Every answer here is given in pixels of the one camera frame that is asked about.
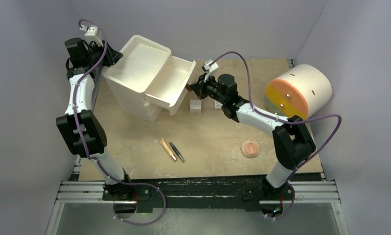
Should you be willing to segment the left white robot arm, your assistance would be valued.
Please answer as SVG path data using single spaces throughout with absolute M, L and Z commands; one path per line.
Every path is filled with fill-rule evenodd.
M 69 104 L 63 116 L 56 118 L 56 126 L 69 151 L 88 159 L 105 180 L 104 188 L 115 192 L 121 200 L 133 196 L 134 187 L 125 170 L 116 163 L 107 150 L 107 136 L 92 111 L 96 69 L 115 65 L 122 57 L 107 42 L 98 46 L 81 38 L 65 41 L 69 58 L 66 61 L 70 84 Z

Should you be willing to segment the white drawer cabinet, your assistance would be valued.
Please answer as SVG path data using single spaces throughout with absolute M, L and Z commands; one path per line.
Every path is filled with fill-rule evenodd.
M 120 108 L 144 120 L 145 93 L 171 56 L 161 44 L 134 35 L 120 50 L 123 57 L 103 70 L 110 90 Z

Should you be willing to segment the beige makeup tube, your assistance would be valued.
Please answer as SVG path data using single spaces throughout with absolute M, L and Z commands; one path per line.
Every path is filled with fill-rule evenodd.
M 164 139 L 160 140 L 161 146 L 164 148 L 164 150 L 168 153 L 168 155 L 174 160 L 177 160 L 177 157 L 175 156 L 174 152 L 171 150 L 171 148 L 167 145 L 166 141 Z

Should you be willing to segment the small white cube box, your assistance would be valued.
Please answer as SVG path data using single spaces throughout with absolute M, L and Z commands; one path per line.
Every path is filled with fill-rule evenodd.
M 191 99 L 189 111 L 191 114 L 201 114 L 202 113 L 202 101 Z

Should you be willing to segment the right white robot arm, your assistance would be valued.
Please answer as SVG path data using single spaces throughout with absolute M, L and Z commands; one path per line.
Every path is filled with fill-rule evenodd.
M 273 138 L 277 162 L 263 181 L 262 192 L 275 199 L 282 192 L 289 176 L 300 163 L 316 151 L 316 145 L 301 117 L 280 117 L 255 109 L 252 103 L 238 94 L 234 76 L 222 74 L 217 79 L 203 74 L 198 81 L 186 85 L 199 99 L 210 97 L 219 102 L 224 115 L 236 122 L 254 127 Z

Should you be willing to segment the black makeup pen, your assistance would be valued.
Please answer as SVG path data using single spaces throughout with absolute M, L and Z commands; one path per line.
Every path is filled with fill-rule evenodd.
M 183 156 L 181 155 L 181 153 L 179 152 L 179 150 L 176 148 L 176 146 L 171 142 L 169 141 L 168 142 L 170 147 L 172 148 L 172 150 L 174 151 L 174 153 L 176 154 L 176 156 L 182 161 L 182 162 L 185 162 Z

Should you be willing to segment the white labelled box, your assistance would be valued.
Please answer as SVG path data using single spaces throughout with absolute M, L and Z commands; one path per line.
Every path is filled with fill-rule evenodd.
M 215 110 L 221 110 L 222 106 L 223 106 L 223 104 L 220 103 L 219 101 L 216 101 L 216 100 L 214 101 L 214 109 Z

